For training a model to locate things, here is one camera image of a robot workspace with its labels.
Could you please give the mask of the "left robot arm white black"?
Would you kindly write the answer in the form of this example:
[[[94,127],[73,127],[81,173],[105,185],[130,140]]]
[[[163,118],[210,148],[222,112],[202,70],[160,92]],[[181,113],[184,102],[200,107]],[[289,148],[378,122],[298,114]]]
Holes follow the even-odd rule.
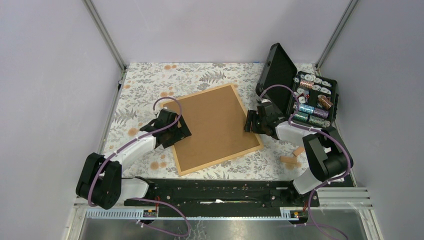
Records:
[[[133,198],[135,194],[142,205],[152,204],[154,190],[140,177],[123,179],[123,170],[159,146],[166,149],[191,135],[182,114],[161,109],[156,118],[117,150],[107,155],[93,152],[87,156],[76,184],[76,195],[91,207],[99,206],[105,210],[120,200]]]

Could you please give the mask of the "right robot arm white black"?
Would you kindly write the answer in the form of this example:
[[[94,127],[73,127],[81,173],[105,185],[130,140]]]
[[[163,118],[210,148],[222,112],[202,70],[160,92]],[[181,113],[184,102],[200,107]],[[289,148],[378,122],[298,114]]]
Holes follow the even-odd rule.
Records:
[[[305,149],[308,169],[292,180],[286,193],[287,201],[293,206],[301,205],[312,190],[349,174],[353,166],[353,159],[336,128],[307,127],[280,118],[269,101],[259,103],[256,110],[248,110],[244,131]]]

